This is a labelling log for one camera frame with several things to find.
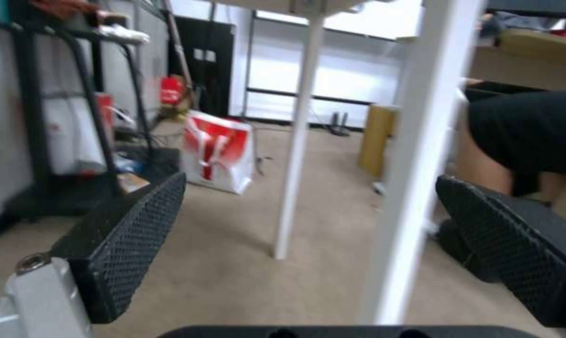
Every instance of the bolt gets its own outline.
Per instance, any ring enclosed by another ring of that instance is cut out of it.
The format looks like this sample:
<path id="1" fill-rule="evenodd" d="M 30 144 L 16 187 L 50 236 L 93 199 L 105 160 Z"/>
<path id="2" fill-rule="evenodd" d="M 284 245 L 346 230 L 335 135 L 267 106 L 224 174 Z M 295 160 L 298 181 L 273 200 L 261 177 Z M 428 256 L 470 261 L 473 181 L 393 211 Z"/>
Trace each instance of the bolt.
<path id="1" fill-rule="evenodd" d="M 21 259 L 16 265 L 16 274 L 23 275 L 51 263 L 51 257 L 47 253 L 31 254 Z"/>

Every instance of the black shelf leg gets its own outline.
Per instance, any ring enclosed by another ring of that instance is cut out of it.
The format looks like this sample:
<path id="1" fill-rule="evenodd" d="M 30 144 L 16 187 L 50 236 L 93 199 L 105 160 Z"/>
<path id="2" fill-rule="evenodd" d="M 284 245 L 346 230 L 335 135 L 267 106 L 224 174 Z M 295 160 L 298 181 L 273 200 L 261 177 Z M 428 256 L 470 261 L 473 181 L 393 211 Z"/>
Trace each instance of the black shelf leg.
<path id="1" fill-rule="evenodd" d="M 66 42 L 70 47 L 72 54 L 74 55 L 74 60 L 76 61 L 76 67 L 78 69 L 78 74 L 80 76 L 80 81 L 83 84 L 83 89 L 85 91 L 85 96 L 87 102 L 89 103 L 89 109 L 91 117 L 93 118 L 93 123 L 95 130 L 97 131 L 97 136 L 99 137 L 99 142 L 101 146 L 101 151 L 105 158 L 105 165 L 107 166 L 107 173 L 109 175 L 109 186 L 111 188 L 112 194 L 114 196 L 119 196 L 122 194 L 120 190 L 120 185 L 118 184 L 116 166 L 114 164 L 114 159 L 109 149 L 109 143 L 107 142 L 107 137 L 105 136 L 105 128 L 103 124 L 103 118 L 101 116 L 99 106 L 97 104 L 97 98 L 95 97 L 95 90 L 93 84 L 90 80 L 90 73 L 87 68 L 85 56 L 83 54 L 83 49 L 80 47 L 78 40 L 72 37 L 70 34 L 63 31 L 56 31 L 58 37 Z"/>
<path id="2" fill-rule="evenodd" d="M 154 148 L 151 144 L 151 134 L 149 131 L 149 124 L 147 122 L 147 115 L 145 114 L 145 105 L 143 104 L 143 97 L 141 94 L 141 87 L 139 85 L 139 77 L 137 75 L 137 67 L 135 66 L 135 61 L 132 58 L 132 52 L 130 47 L 126 45 L 120 45 L 124 49 L 124 55 L 128 61 L 128 69 L 131 73 L 132 86 L 134 87 L 135 98 L 137 99 L 137 121 L 141 122 L 141 128 L 143 128 L 143 136 L 145 141 L 147 141 L 147 153 L 149 158 L 153 158 Z"/>
<path id="3" fill-rule="evenodd" d="M 36 197 L 42 198 L 48 191 L 51 168 L 49 167 L 49 152 L 45 136 L 45 118 L 40 87 L 38 86 L 40 82 L 34 33 L 14 30 L 12 37 L 14 39 L 16 66 L 18 67 L 23 118 L 34 177 L 33 190 Z"/>

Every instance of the metal bracket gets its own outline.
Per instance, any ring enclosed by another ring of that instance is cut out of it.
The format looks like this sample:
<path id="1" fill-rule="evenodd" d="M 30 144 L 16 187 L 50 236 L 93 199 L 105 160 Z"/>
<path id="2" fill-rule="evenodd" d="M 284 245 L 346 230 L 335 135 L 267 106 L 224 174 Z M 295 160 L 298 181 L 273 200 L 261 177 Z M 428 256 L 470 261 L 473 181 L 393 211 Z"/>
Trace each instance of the metal bracket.
<path id="1" fill-rule="evenodd" d="M 323 15 L 326 13 L 326 0 L 291 0 L 289 12 L 308 18 Z"/>

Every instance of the white table leg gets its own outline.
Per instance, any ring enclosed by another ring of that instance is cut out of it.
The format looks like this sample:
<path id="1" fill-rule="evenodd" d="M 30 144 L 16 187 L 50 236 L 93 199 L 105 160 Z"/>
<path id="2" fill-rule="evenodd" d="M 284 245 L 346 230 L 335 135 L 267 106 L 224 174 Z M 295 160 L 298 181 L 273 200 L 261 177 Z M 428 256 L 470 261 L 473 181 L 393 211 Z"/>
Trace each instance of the white table leg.
<path id="1" fill-rule="evenodd" d="M 403 321 L 424 244 L 446 129 L 456 109 L 456 87 L 472 55 L 475 22 L 484 0 L 426 2 L 421 35 L 409 56 L 401 123 L 388 196 L 374 244 L 358 321 Z"/>
<path id="2" fill-rule="evenodd" d="M 274 248 L 275 259 L 287 257 L 289 237 L 293 228 L 297 192 L 302 178 L 302 162 L 306 150 L 306 137 L 308 133 L 308 116 L 310 114 L 310 100 L 314 90 L 314 80 L 318 68 L 318 60 L 324 35 L 324 17 L 310 18 L 308 37 L 304 47 L 302 70 L 300 72 L 299 95 L 295 101 L 295 114 L 293 118 L 293 133 L 289 149 L 289 163 L 287 165 L 287 178 L 285 180 L 285 194 L 281 201 L 279 230 Z"/>

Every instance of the textured rubber pad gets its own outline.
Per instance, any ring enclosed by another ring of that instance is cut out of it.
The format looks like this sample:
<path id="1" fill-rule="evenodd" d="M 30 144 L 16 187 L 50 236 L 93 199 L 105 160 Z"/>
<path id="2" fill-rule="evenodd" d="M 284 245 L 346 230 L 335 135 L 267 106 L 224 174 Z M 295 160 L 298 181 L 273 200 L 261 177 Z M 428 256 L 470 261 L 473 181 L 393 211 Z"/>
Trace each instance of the textured rubber pad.
<path id="1" fill-rule="evenodd" d="M 468 246 L 534 317 L 566 326 L 566 221 L 536 201 L 446 176 L 436 190 Z"/>
<path id="2" fill-rule="evenodd" d="M 51 248 L 68 260 L 92 323 L 111 323 L 130 305 L 180 209 L 183 173 L 107 201 Z"/>

